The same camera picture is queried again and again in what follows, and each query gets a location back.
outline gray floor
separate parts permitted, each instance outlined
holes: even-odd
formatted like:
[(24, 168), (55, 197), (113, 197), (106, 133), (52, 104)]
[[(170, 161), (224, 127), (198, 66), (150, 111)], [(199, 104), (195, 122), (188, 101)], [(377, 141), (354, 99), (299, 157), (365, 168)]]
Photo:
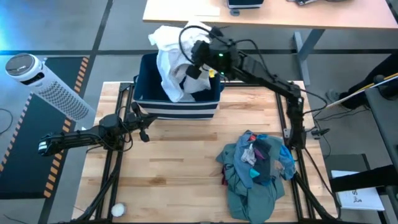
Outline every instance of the gray floor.
[[(107, 0), (51, 1), (3, 0), (0, 1), (0, 50), (91, 50)], [(147, 35), (161, 24), (141, 21), (145, 1), (114, 0), (111, 14), (103, 34), (100, 50), (148, 50)], [(289, 49), (295, 29), (275, 29), (261, 26), (231, 26), (225, 30), (235, 39), (252, 38), (261, 49)], [(306, 37), (307, 29), (300, 32)], [(327, 30), (316, 49), (398, 49), (396, 30)], [(11, 56), (0, 56), (0, 68)], [(308, 90), (324, 94), (329, 88), (346, 90), (360, 81), (387, 55), (311, 55), (308, 66), (311, 86)], [(105, 81), (131, 81), (139, 72), (141, 55), (97, 56), (84, 99), (94, 108)], [(265, 55), (270, 69), (289, 80), (300, 79), (294, 55)], [(18, 117), (29, 91), (4, 73), (0, 74), (0, 108), (9, 109)], [(312, 108), (322, 105), (310, 98)], [(323, 115), (341, 111), (333, 108)], [(9, 122), (0, 111), (0, 130)], [(12, 128), (0, 136), (0, 155), (4, 154), (12, 135)], [(372, 168), (391, 163), (381, 141), (376, 124), (369, 112), (333, 122), (321, 123), (331, 128), (326, 135), (331, 144), (331, 154), (366, 153)], [(322, 151), (328, 146), (321, 140)], [(71, 150), (61, 177), (55, 205), (49, 222), (67, 221), (73, 211), (85, 152)], [(27, 223), (37, 223), (42, 200), (0, 200), (0, 223), (13, 223), (6, 214)], [(397, 223), (389, 212), (391, 223)], [(378, 223), (371, 212), (344, 211), (343, 219), (356, 222)]]

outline white paper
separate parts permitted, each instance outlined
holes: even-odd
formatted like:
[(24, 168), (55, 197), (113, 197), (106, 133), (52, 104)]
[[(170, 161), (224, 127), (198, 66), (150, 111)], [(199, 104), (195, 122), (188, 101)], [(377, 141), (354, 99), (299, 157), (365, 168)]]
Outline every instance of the white paper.
[[(335, 178), (357, 173), (354, 171), (332, 170), (331, 176)], [(384, 211), (384, 206), (375, 187), (337, 192), (337, 198), (340, 201), (341, 208)]]

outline white tower fan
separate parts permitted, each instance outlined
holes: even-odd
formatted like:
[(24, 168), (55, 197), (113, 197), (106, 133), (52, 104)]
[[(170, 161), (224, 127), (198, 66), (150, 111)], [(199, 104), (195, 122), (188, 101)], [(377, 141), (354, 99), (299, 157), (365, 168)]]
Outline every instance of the white tower fan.
[(37, 57), (15, 55), (7, 62), (6, 72), (84, 128), (93, 126), (95, 111)]

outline wooden table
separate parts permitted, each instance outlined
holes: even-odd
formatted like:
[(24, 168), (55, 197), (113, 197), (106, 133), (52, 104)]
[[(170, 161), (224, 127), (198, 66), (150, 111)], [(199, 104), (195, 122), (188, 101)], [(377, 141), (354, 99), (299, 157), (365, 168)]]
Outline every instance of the wooden table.
[(325, 29), (398, 28), (386, 0), (320, 0), (305, 6), (286, 0), (265, 0), (261, 8), (240, 10), (240, 13), (240, 16), (232, 16), (226, 0), (147, 0), (142, 19), (144, 22), (194, 20), (204, 23), (311, 28), (313, 30), (305, 42), (299, 32), (293, 36), (300, 74), (305, 85), (310, 84), (306, 59)]
[[(119, 83), (104, 83), (95, 122), (114, 113)], [(309, 110), (307, 96), (305, 110)], [(312, 127), (310, 114), (305, 126)], [(125, 152), (116, 203), (127, 213), (114, 222), (238, 222), (230, 217), (226, 186), (221, 184), (221, 164), (215, 157), (223, 146), (236, 142), (245, 130), (281, 136), (275, 93), (260, 87), (226, 87), (215, 117), (209, 121), (157, 120), (147, 130), (150, 142), (133, 134), (134, 147)], [(328, 179), (319, 142), (307, 139), (307, 148)], [(73, 218), (82, 214), (98, 193), (106, 151), (95, 149), (86, 156)], [(335, 203), (304, 154), (311, 191), (332, 215)], [(275, 205), (269, 222), (297, 221), (290, 181), (283, 181), (285, 196)], [(303, 212), (307, 217), (303, 193)], [(106, 216), (108, 204), (104, 205)]]

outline white cloth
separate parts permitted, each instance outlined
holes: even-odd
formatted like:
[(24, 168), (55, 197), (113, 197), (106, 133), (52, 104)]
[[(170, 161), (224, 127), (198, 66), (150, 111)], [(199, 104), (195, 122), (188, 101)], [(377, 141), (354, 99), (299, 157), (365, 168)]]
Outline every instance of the white cloth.
[(245, 149), (241, 157), (242, 162), (248, 162), (250, 165), (254, 166), (256, 163), (256, 155), (254, 155), (253, 143), (250, 144), (249, 149)]
[[(201, 26), (210, 30), (201, 22), (188, 22), (187, 26)], [(162, 77), (162, 88), (167, 96), (174, 103), (181, 101), (195, 101), (191, 93), (202, 90), (209, 90), (210, 81), (208, 72), (202, 71), (197, 80), (187, 76), (185, 71), (191, 64), (181, 53), (178, 44), (178, 37), (182, 28), (161, 26), (153, 34), (148, 36), (151, 45), (157, 46), (159, 53), (157, 55), (157, 69)], [(191, 57), (191, 49), (197, 40), (209, 42), (208, 33), (200, 29), (188, 29), (181, 36), (182, 47), (186, 55)], [(185, 79), (183, 84), (184, 90), (180, 88), (180, 83)]]

